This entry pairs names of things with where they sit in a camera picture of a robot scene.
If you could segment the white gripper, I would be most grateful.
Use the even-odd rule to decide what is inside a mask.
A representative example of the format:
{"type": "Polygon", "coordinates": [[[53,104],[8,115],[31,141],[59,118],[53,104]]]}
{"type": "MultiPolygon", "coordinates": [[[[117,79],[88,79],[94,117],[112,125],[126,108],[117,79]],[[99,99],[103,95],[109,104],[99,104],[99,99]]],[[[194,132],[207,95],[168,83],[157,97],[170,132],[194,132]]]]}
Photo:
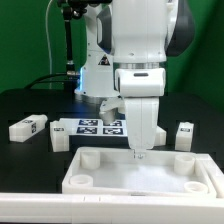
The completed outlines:
{"type": "MultiPolygon", "coordinates": [[[[159,98],[165,89],[164,68],[117,69],[115,87],[124,101],[129,147],[135,150],[152,149],[155,144],[159,98]]],[[[146,157],[137,152],[138,159],[146,157]]]]}

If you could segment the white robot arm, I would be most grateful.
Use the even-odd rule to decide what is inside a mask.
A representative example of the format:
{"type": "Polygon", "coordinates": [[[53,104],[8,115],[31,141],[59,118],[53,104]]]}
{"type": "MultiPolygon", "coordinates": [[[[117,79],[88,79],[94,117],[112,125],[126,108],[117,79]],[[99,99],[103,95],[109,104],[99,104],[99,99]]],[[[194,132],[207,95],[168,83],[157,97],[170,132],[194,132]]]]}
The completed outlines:
{"type": "Polygon", "coordinates": [[[142,158],[155,146],[159,98],[169,56],[194,38],[187,0],[78,0],[86,9],[87,61],[78,99],[100,103],[106,124],[125,115],[129,147],[142,158]]]}

